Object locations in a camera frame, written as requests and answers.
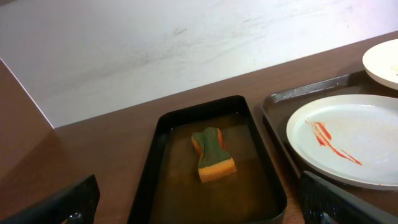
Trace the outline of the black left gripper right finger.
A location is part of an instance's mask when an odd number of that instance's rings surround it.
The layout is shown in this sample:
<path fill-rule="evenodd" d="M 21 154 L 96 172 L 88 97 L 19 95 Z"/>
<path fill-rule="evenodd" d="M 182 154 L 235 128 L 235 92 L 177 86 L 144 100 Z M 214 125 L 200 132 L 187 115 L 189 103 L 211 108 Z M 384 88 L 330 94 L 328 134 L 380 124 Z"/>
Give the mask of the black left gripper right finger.
<path fill-rule="evenodd" d="M 299 202 L 305 223 L 397 224 L 397 217 L 305 171 Z"/>

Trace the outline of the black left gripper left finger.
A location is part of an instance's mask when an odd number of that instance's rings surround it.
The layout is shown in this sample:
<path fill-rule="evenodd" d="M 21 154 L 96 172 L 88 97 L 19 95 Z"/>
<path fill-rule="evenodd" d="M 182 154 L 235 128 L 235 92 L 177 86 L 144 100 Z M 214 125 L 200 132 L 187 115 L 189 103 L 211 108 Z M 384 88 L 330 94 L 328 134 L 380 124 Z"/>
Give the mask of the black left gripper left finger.
<path fill-rule="evenodd" d="M 96 177 L 88 177 L 1 220 L 2 224 L 93 223 L 100 199 Z"/>

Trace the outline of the white plate ketchup streak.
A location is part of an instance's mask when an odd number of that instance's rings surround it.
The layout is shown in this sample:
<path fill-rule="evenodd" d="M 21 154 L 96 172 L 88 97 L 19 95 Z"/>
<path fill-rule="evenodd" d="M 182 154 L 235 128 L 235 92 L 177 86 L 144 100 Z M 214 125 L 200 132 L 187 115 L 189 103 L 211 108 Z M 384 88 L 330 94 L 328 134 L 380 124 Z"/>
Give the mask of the white plate ketchup streak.
<path fill-rule="evenodd" d="M 345 184 L 397 190 L 397 99 L 337 95 L 303 105 L 289 118 L 293 150 L 321 174 Z"/>

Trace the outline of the orange green scrub sponge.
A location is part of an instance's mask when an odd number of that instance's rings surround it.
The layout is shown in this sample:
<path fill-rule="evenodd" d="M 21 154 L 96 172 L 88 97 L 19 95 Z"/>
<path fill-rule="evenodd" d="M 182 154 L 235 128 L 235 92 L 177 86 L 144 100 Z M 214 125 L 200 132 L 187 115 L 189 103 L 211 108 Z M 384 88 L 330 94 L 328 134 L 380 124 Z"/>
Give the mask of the orange green scrub sponge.
<path fill-rule="evenodd" d="M 198 175 L 202 182 L 218 180 L 236 172 L 236 164 L 225 149 L 219 128 L 208 127 L 200 133 L 193 133 L 191 140 L 199 156 Z"/>

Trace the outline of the white plate corner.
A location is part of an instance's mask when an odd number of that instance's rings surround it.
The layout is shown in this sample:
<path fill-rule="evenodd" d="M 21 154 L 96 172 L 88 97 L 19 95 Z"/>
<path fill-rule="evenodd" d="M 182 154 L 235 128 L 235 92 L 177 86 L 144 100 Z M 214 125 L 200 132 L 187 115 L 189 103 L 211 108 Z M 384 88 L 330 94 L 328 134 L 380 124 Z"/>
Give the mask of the white plate corner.
<path fill-rule="evenodd" d="M 374 81 L 397 90 L 397 39 L 371 47 L 362 61 L 366 73 Z"/>

